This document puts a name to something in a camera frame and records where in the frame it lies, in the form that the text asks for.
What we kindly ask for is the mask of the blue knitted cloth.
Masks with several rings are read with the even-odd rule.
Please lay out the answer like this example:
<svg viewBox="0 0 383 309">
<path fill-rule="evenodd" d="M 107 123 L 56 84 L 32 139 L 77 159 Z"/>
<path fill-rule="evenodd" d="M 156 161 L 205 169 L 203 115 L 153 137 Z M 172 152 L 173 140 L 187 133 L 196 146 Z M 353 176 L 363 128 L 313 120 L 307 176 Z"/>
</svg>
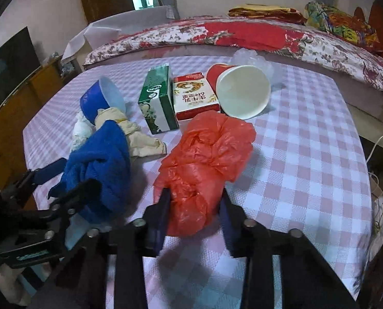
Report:
<svg viewBox="0 0 383 309">
<path fill-rule="evenodd" d="M 89 179 L 101 184 L 80 211 L 91 224 L 109 222 L 123 213 L 130 197 L 131 160 L 124 132 L 115 121 L 103 123 L 79 149 L 69 155 L 60 182 L 49 190 L 58 198 Z"/>
</svg>

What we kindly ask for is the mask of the white tissue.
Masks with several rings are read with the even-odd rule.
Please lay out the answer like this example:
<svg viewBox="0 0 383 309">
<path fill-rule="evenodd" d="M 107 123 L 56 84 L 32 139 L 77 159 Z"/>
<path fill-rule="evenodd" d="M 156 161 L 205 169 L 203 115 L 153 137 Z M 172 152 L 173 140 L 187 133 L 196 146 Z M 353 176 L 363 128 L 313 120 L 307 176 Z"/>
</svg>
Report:
<svg viewBox="0 0 383 309">
<path fill-rule="evenodd" d="M 76 114 L 76 123 L 72 132 L 72 143 L 70 152 L 76 151 L 84 145 L 84 143 L 92 136 L 95 132 L 95 127 L 85 117 L 83 112 L 79 110 Z"/>
</svg>

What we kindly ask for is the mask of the red plastic bag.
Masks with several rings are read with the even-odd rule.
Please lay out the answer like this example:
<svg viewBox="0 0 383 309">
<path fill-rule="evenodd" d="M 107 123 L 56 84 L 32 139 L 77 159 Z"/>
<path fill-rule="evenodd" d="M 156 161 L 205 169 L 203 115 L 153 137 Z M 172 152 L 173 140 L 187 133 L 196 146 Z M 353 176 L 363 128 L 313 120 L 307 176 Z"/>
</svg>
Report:
<svg viewBox="0 0 383 309">
<path fill-rule="evenodd" d="M 154 181 L 155 201 L 164 188 L 171 191 L 169 236 L 192 236 L 212 222 L 226 182 L 241 175 L 255 138 L 253 124 L 215 111 L 188 123 Z"/>
</svg>

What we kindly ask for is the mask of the beige cloth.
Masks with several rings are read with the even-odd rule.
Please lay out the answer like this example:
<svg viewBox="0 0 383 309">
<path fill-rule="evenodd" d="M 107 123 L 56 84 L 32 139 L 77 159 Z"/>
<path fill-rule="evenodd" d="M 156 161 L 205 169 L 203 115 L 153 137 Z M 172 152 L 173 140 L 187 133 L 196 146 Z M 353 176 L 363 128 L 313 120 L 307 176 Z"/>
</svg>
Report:
<svg viewBox="0 0 383 309">
<path fill-rule="evenodd" d="M 98 109 L 94 120 L 96 130 L 100 129 L 106 121 L 114 121 L 125 134 L 131 157 L 165 156 L 166 144 L 158 138 L 153 138 L 141 131 L 141 127 L 131 122 L 126 114 L 117 107 Z"/>
</svg>

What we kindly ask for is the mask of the blue plastic cup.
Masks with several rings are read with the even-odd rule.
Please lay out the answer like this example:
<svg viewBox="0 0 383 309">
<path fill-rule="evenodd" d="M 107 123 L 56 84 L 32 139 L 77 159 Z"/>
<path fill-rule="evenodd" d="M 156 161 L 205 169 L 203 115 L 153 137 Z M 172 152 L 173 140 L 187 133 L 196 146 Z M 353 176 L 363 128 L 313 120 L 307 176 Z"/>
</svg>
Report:
<svg viewBox="0 0 383 309">
<path fill-rule="evenodd" d="M 94 124 L 99 109 L 117 107 L 126 112 L 126 103 L 114 82 L 101 76 L 80 98 L 80 108 L 85 118 Z"/>
</svg>

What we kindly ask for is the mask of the green carton box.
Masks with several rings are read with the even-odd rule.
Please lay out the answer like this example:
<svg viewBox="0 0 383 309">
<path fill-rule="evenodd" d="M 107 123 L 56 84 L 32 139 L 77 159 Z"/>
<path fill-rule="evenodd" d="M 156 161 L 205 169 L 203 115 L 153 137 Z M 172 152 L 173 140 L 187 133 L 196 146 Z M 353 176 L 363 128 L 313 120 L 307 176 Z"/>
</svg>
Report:
<svg viewBox="0 0 383 309">
<path fill-rule="evenodd" d="M 179 128 L 173 108 L 173 77 L 169 64 L 149 69 L 138 106 L 153 135 Z"/>
</svg>

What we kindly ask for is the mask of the red white carton box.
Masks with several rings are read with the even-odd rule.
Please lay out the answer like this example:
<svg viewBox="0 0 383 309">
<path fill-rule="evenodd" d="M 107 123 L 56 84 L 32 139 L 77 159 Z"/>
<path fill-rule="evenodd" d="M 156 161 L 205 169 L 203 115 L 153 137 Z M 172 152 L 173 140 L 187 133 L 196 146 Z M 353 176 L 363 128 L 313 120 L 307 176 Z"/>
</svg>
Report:
<svg viewBox="0 0 383 309">
<path fill-rule="evenodd" d="M 220 104 L 202 72 L 173 79 L 173 107 L 178 122 L 193 119 L 201 112 L 220 111 Z"/>
</svg>

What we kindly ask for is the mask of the red paper cup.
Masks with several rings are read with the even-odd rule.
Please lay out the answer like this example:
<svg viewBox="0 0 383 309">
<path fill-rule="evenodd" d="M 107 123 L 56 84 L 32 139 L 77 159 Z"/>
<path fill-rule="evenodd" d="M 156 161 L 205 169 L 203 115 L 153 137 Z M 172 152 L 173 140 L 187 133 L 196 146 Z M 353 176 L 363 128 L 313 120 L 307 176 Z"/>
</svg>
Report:
<svg viewBox="0 0 383 309">
<path fill-rule="evenodd" d="M 212 65 L 206 79 L 225 114 L 247 120 L 267 107 L 271 85 L 265 73 L 251 65 Z"/>
</svg>

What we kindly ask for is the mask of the clear plastic bag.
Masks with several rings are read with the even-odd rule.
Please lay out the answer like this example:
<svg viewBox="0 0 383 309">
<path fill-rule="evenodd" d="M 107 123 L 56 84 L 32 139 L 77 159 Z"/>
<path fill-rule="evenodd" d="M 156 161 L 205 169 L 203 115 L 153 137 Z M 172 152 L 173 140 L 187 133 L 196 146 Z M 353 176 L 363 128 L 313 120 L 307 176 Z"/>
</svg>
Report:
<svg viewBox="0 0 383 309">
<path fill-rule="evenodd" d="M 280 64 L 268 61 L 255 50 L 245 48 L 237 50 L 231 58 L 231 64 L 236 66 L 250 65 L 259 68 L 271 85 L 282 82 L 282 68 Z"/>
</svg>

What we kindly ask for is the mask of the wooden tv cabinet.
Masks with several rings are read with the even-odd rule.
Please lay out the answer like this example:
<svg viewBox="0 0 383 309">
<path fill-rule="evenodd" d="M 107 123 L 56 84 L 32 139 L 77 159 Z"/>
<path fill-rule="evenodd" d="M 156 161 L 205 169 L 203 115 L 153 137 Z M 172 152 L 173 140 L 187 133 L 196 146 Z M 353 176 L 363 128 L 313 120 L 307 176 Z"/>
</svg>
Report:
<svg viewBox="0 0 383 309">
<path fill-rule="evenodd" d="M 73 70 L 62 74 L 60 59 L 38 68 L 0 105 L 0 190 L 27 171 L 23 129 L 61 88 L 81 73 L 77 61 Z"/>
</svg>

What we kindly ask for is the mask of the pink checkered tablecloth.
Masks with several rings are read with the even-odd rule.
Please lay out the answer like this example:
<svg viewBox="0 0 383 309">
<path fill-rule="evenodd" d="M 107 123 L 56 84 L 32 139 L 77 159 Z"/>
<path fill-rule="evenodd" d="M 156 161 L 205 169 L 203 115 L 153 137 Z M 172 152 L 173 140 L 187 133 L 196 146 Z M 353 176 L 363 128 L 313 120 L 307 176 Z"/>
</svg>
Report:
<svg viewBox="0 0 383 309">
<path fill-rule="evenodd" d="M 69 155 L 79 100 L 101 76 L 113 80 L 127 115 L 148 126 L 138 98 L 149 69 L 167 64 L 172 74 L 205 73 L 227 57 L 169 57 L 99 66 L 80 74 L 23 130 L 30 169 Z M 268 107 L 251 120 L 254 150 L 240 177 L 227 185 L 234 203 L 265 227 L 301 229 L 349 291 L 353 291 L 370 235 L 372 202 L 365 155 L 351 114 L 329 77 L 280 66 Z M 245 271 L 225 248 L 217 224 L 197 235 L 169 237 L 161 255 L 146 259 L 151 308 L 238 308 Z"/>
</svg>

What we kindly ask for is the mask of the black television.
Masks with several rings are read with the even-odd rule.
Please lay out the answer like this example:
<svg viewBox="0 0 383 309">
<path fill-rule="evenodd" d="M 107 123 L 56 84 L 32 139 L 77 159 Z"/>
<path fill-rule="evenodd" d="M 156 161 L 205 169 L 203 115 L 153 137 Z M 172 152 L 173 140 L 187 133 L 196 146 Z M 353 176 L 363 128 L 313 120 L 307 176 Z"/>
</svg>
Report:
<svg viewBox="0 0 383 309">
<path fill-rule="evenodd" d="M 0 47 L 0 105 L 40 66 L 28 28 L 24 27 Z"/>
</svg>

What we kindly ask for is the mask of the white covered furniture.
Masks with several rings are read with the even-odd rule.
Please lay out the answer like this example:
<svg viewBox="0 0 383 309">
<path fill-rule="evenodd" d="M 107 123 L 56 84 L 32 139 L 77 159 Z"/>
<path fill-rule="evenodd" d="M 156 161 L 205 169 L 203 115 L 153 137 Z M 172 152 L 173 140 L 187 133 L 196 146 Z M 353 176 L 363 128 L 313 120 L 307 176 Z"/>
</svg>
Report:
<svg viewBox="0 0 383 309">
<path fill-rule="evenodd" d="M 62 54 L 62 62 L 74 59 L 87 43 L 92 49 L 145 29 L 174 20 L 176 11 L 171 6 L 158 6 L 118 13 L 90 23 L 75 35 Z"/>
</svg>

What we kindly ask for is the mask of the folded yellow red blanket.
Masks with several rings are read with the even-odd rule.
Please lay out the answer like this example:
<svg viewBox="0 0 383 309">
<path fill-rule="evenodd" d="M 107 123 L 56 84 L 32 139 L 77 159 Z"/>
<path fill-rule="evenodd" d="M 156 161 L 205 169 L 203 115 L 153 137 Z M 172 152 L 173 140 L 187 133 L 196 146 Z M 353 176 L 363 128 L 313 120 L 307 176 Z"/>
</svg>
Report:
<svg viewBox="0 0 383 309">
<path fill-rule="evenodd" d="M 293 24 L 305 24 L 306 18 L 295 8 L 268 6 L 260 4 L 244 4 L 228 11 L 229 17 L 249 19 L 277 20 Z"/>
</svg>

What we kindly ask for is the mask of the colourful pillow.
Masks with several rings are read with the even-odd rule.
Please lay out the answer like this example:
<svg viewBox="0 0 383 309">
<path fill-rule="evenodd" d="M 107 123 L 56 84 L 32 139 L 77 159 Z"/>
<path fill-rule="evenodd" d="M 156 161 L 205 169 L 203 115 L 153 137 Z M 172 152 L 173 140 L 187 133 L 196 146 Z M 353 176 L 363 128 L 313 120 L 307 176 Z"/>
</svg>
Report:
<svg viewBox="0 0 383 309">
<path fill-rule="evenodd" d="M 331 33 L 346 42 L 365 48 L 372 53 L 382 53 L 377 31 L 364 19 L 347 14 L 321 2 L 309 2 L 305 7 L 306 24 L 319 31 Z"/>
</svg>

